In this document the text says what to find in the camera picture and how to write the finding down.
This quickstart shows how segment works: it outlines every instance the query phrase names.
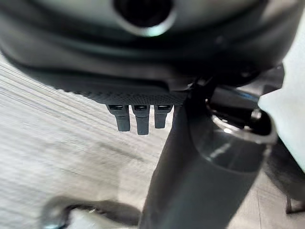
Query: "circular hole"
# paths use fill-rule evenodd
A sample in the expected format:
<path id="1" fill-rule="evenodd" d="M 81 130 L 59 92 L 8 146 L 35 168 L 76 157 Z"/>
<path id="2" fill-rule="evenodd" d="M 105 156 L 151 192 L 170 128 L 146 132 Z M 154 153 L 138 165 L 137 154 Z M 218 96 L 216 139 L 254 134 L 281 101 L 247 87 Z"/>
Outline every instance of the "circular hole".
<path id="1" fill-rule="evenodd" d="M 171 0 L 115 0 L 114 7 L 130 24 L 149 28 L 168 18 L 173 3 Z"/>

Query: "white wall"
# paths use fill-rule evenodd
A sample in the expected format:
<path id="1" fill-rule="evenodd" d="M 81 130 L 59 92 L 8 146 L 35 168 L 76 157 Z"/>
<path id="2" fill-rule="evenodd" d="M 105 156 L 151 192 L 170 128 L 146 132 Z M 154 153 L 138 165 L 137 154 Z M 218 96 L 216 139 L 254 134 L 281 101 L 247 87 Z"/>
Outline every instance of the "white wall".
<path id="1" fill-rule="evenodd" d="M 283 88 L 263 96 L 259 104 L 274 118 L 279 136 L 305 171 L 305 15 L 284 65 Z"/>

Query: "black plastic leg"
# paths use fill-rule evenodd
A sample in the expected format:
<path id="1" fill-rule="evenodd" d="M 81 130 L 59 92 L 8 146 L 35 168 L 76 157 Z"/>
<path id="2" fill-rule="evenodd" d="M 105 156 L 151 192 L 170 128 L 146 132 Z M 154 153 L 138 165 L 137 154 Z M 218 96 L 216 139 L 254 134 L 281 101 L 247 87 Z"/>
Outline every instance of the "black plastic leg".
<path id="1" fill-rule="evenodd" d="M 275 130 L 265 137 L 274 142 Z M 236 136 L 229 126 L 220 128 L 196 104 L 181 107 L 153 174 L 139 228 L 224 229 L 269 151 L 267 141 L 250 138 Z"/>

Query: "wooden floor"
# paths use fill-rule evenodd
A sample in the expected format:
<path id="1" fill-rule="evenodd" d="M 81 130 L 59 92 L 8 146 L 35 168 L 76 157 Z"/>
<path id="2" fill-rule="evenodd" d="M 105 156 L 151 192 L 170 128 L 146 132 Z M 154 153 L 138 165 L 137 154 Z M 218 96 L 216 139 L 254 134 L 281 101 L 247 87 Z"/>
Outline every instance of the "wooden floor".
<path id="1" fill-rule="evenodd" d="M 38 228 L 56 195 L 142 208 L 171 122 L 138 136 L 131 119 L 131 132 L 119 133 L 104 105 L 43 86 L 0 55 L 0 228 Z M 305 228 L 305 214 L 284 211 L 285 197 L 261 174 L 229 228 Z"/>

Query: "light wood grain floor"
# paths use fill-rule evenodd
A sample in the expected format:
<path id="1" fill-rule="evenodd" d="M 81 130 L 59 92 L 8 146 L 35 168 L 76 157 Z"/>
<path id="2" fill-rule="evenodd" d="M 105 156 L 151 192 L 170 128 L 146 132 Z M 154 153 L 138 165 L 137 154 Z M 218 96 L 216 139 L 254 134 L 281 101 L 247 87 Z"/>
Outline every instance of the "light wood grain floor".
<path id="1" fill-rule="evenodd" d="M 116 199 L 142 208 L 171 121 L 150 135 L 117 131 L 104 105 L 41 85 L 0 55 L 0 228 L 36 229 L 53 196 Z M 230 229 L 303 229 L 261 174 Z"/>

